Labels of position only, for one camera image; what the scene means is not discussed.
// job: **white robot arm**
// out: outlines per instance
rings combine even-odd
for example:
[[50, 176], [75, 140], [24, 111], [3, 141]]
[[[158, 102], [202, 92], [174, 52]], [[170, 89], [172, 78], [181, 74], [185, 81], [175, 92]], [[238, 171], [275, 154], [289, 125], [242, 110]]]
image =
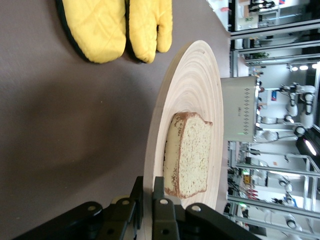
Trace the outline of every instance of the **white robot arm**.
[[316, 88], [311, 85], [301, 86], [298, 83], [294, 82], [291, 86], [282, 85], [279, 91], [289, 94], [290, 101], [286, 106], [286, 110], [287, 114], [291, 117], [295, 117], [298, 115], [296, 95], [299, 95], [304, 104], [303, 111], [300, 114], [300, 123], [305, 129], [312, 128], [314, 124], [313, 101]]
[[316, 88], [311, 85], [301, 86], [294, 82], [291, 86], [282, 85], [278, 90], [279, 92], [288, 93], [290, 100], [286, 105], [287, 114], [284, 118], [261, 116], [258, 118], [258, 122], [262, 124], [294, 124], [292, 117], [298, 115], [298, 106], [296, 96], [303, 101], [303, 111], [300, 114], [300, 123], [295, 123], [293, 132], [296, 136], [300, 137], [305, 134], [307, 129], [312, 128], [314, 123], [313, 115], [313, 100], [316, 92]]

